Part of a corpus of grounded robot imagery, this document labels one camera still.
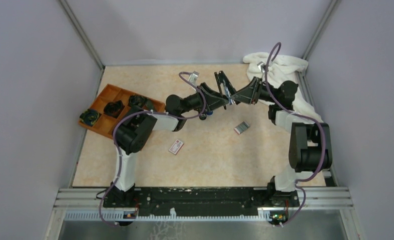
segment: gray wall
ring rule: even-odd
[[[342,1],[308,80],[367,239],[394,239],[394,1]]]
[[[98,80],[57,1],[0,1],[0,239],[44,237]]]
[[[302,56],[328,0],[68,0],[105,65]]]

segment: orange wooden organizer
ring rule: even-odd
[[[116,127],[116,125],[120,122],[120,120],[123,119],[126,113],[130,110],[130,107],[128,106],[128,102],[129,102],[129,97],[133,95],[143,96],[135,92],[120,88],[118,86],[107,84],[105,88],[102,90],[102,92],[94,100],[92,105],[89,107],[90,109],[99,112],[101,114],[100,118],[93,126],[86,125],[80,120],[79,120],[79,125],[91,131],[94,131],[98,134],[101,134],[105,137],[113,139],[114,127]],[[163,102],[157,101],[149,97],[146,98],[151,100],[157,112],[164,112],[164,107],[166,105]],[[122,110],[120,115],[117,118],[105,115],[104,107],[107,105],[107,103],[116,102],[118,100],[121,100],[123,105],[125,106],[125,108]]]

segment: purple cable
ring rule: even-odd
[[[308,119],[308,120],[311,120],[311,121],[315,122],[315,124],[317,125],[317,127],[318,127],[318,129],[319,129],[320,141],[321,141],[321,155],[320,155],[319,164],[318,164],[316,170],[313,172],[313,174],[312,174],[310,177],[308,177],[308,178],[306,178],[306,179],[297,179],[297,180],[295,181],[295,188],[296,188],[296,189],[300,189],[300,190],[303,192],[303,201],[301,202],[300,207],[299,207],[299,208],[297,209],[297,211],[288,219],[288,221],[286,221],[286,222],[285,222],[284,224],[282,224],[282,225],[276,225],[277,227],[283,227],[283,226],[285,226],[286,224],[288,224],[289,222],[291,222],[291,221],[295,218],[295,216],[301,211],[301,209],[303,208],[304,204],[306,203],[306,191],[305,191],[302,187],[297,186],[297,183],[298,183],[298,182],[308,182],[308,181],[314,179],[314,177],[320,172],[320,169],[322,168],[322,165],[323,165],[323,161],[324,161],[324,159],[325,159],[325,146],[326,146],[326,142],[325,142],[325,132],[323,131],[323,128],[322,128],[322,126],[320,125],[320,122],[318,122],[316,119],[314,119],[314,118],[312,118],[312,117],[300,115],[300,114],[294,113],[294,112],[292,112],[292,111],[290,111],[290,110],[284,108],[284,106],[273,96],[272,92],[270,91],[270,89],[269,89],[269,84],[268,84],[268,82],[267,82],[267,72],[269,71],[268,66],[269,66],[269,62],[271,61],[272,53],[273,53],[273,51],[275,51],[276,48],[278,48],[278,49],[276,50],[275,56],[272,58],[272,61],[273,61],[273,60],[276,58],[276,56],[278,55],[279,50],[281,50],[281,42],[280,42],[280,41],[277,42],[277,43],[275,44],[275,46],[273,46],[272,50],[271,50],[270,53],[269,53],[269,57],[267,58],[267,61],[266,61],[264,76],[265,76],[265,82],[266,82],[267,91],[269,92],[269,95],[270,95],[270,97],[273,99],[273,101],[274,101],[276,104],[278,104],[278,106],[281,107],[282,110],[286,111],[286,112],[289,113],[289,114],[294,114],[294,115],[297,116],[297,117],[305,118],[305,119]]]
[[[122,170],[122,151],[120,150],[120,147],[119,147],[119,145],[117,144],[116,136],[115,136],[116,131],[117,131],[117,129],[119,128],[119,126],[120,126],[124,121],[130,119],[131,117],[134,117],[134,116],[136,116],[136,115],[139,115],[139,114],[167,115],[167,116],[174,117],[174,118],[176,118],[176,119],[187,120],[187,119],[194,119],[194,118],[199,117],[199,116],[202,115],[202,114],[204,113],[204,111],[206,110],[207,101],[206,101],[206,98],[204,97],[204,94],[203,94],[203,92],[201,91],[201,89],[199,89],[198,87],[194,86],[192,83],[190,83],[188,80],[186,80],[182,75],[191,75],[191,73],[190,73],[190,72],[186,72],[186,71],[182,71],[182,72],[179,73],[179,77],[180,77],[184,82],[186,82],[188,85],[190,85],[191,87],[193,87],[193,88],[201,95],[201,98],[203,98],[203,109],[201,110],[201,112],[200,112],[199,114],[197,114],[197,115],[195,115],[195,116],[181,117],[181,116],[173,116],[173,115],[171,115],[171,114],[163,113],[163,112],[155,112],[155,111],[144,110],[144,111],[139,111],[139,112],[135,112],[135,113],[133,113],[133,114],[130,114],[129,116],[127,116],[127,117],[123,118],[122,120],[120,120],[120,122],[116,125],[116,127],[114,127],[114,130],[113,130],[113,140],[114,140],[114,145],[116,146],[117,151],[119,152],[119,169],[118,169],[117,174],[116,174],[116,179],[114,179],[113,183],[112,183],[112,184],[110,185],[110,187],[105,191],[103,197],[101,198],[100,205],[98,206],[98,213],[99,213],[99,215],[100,215],[100,219],[102,220],[102,222],[104,222],[105,224],[107,224],[107,225],[109,225],[109,226],[111,226],[111,227],[118,227],[118,225],[117,225],[117,224],[112,224],[112,223],[110,223],[110,222],[108,222],[108,221],[106,221],[106,220],[104,219],[103,214],[102,214],[102,206],[103,206],[104,199],[106,198],[108,192],[114,187],[114,185],[116,185],[117,181],[119,180],[120,172],[121,172],[121,170]]]

